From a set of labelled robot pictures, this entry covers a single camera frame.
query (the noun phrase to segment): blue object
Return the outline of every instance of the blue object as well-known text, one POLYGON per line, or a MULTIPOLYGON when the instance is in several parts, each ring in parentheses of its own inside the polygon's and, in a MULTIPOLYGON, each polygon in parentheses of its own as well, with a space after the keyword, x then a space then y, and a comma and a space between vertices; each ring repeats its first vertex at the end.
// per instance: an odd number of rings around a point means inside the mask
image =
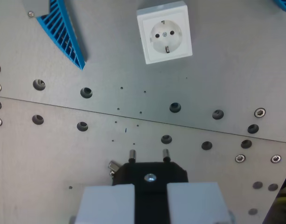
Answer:
POLYGON ((64 0, 51 0, 50 13, 37 18, 58 48, 81 70, 85 60, 77 43, 64 0))
POLYGON ((284 11, 286 11, 286 0, 274 0, 278 6, 283 9, 284 11))

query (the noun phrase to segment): aluminum plate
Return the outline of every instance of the aluminum plate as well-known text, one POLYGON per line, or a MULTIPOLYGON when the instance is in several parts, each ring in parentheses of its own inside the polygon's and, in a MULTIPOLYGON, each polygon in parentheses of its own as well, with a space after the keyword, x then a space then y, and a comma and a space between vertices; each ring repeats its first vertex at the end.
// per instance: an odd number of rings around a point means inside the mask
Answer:
POLYGON ((137 151, 138 162, 147 162, 161 161, 168 148, 190 182, 218 182, 238 224, 261 224, 278 192, 268 186, 280 187, 286 177, 283 142, 249 138, 252 147, 242 149, 246 138, 238 135, 13 99, 0 102, 0 223, 67 224, 77 214, 84 187, 110 185, 109 161, 127 162, 130 149, 137 151), (32 122, 35 114, 44 118, 42 125, 32 122), (77 129, 80 121, 88 124, 86 132, 77 129), (168 145, 160 140, 165 134, 173 139, 168 145), (202 150, 204 141, 213 148, 202 150), (238 154, 246 156, 243 163, 235 162, 238 154), (275 154, 282 157, 277 164, 270 161, 275 154), (256 181, 263 188, 253 189, 256 181), (251 208, 258 214, 248 215, 251 208))
POLYGON ((167 2, 66 1, 87 58, 80 71, 20 1, 0 1, 0 96, 239 135, 257 124, 252 137, 286 142, 286 12, 265 0, 187 0, 194 55, 146 65, 136 10, 167 2))

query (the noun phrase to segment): white power outlet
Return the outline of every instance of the white power outlet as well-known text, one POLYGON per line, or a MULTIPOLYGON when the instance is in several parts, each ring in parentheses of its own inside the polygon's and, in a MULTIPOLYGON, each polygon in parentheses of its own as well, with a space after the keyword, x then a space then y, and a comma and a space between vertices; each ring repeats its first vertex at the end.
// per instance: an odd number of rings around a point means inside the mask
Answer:
POLYGON ((137 11, 146 64, 193 55, 184 1, 137 11))

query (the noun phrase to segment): metal pin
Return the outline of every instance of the metal pin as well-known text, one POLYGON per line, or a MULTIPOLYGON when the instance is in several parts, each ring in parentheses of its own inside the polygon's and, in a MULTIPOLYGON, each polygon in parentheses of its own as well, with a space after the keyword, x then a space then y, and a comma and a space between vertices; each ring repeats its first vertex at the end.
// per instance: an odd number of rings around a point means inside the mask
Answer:
POLYGON ((171 158, 170 158, 170 153, 169 153, 169 150, 168 149, 164 149, 162 151, 162 154, 163 154, 163 161, 164 162, 170 162, 171 161, 171 158))
POLYGON ((112 160, 110 161, 108 168, 111 170, 110 175, 113 176, 120 168, 120 165, 112 160))
POLYGON ((129 151, 129 160, 128 160, 128 162, 133 162, 133 163, 135 163, 136 158, 137 158, 137 153, 136 153, 136 151, 135 151, 134 149, 130 150, 130 151, 129 151))

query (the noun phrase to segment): metal panel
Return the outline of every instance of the metal panel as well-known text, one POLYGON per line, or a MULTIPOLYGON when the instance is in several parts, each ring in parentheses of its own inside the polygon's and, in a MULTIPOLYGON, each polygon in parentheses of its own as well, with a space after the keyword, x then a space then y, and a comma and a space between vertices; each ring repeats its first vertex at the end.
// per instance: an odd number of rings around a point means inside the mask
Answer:
POLYGON ((123 164, 130 149, 137 161, 161 161, 168 148, 172 161, 188 171, 190 182, 218 182, 238 224, 262 223, 286 177, 286 143, 129 119, 50 105, 0 98, 0 206, 4 224, 67 224, 77 214, 85 186, 110 185, 110 160, 123 164), (35 125, 32 116, 44 118, 35 125), (77 123, 89 129, 80 132, 77 123), (164 145, 161 137, 172 142, 164 145), (210 141, 211 150, 201 144, 210 141), (244 154, 246 160, 236 163, 244 154), (273 155, 282 156, 271 163, 273 155), (263 188, 253 189, 256 181, 263 188), (258 214, 248 215, 251 208, 258 214))
POLYGON ((286 12, 272 1, 187 0, 194 55, 146 65, 136 10, 167 2, 67 1, 87 58, 79 71, 19 1, 0 1, 0 96, 240 135, 258 124, 252 137, 286 142, 286 12))

